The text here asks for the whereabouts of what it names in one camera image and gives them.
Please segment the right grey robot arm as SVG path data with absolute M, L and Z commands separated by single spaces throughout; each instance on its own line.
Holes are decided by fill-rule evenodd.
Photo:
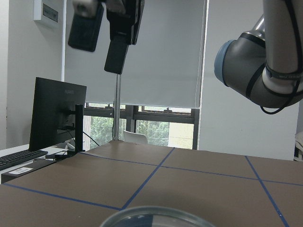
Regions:
M 73 0 L 65 77 L 87 87 L 87 102 L 198 108 L 208 32 L 226 37 L 244 18 L 232 1 L 221 5 L 234 21 L 209 23 L 205 0 Z M 251 102 L 302 99 L 302 1 L 263 1 L 255 26 L 215 50 L 215 77 Z

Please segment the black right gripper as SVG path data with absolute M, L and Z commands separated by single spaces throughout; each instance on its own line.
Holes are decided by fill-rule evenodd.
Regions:
M 94 52 L 106 5 L 110 23 L 110 44 L 104 70 L 121 74 L 130 45 L 137 43 L 144 0 L 73 0 L 74 9 L 68 45 Z

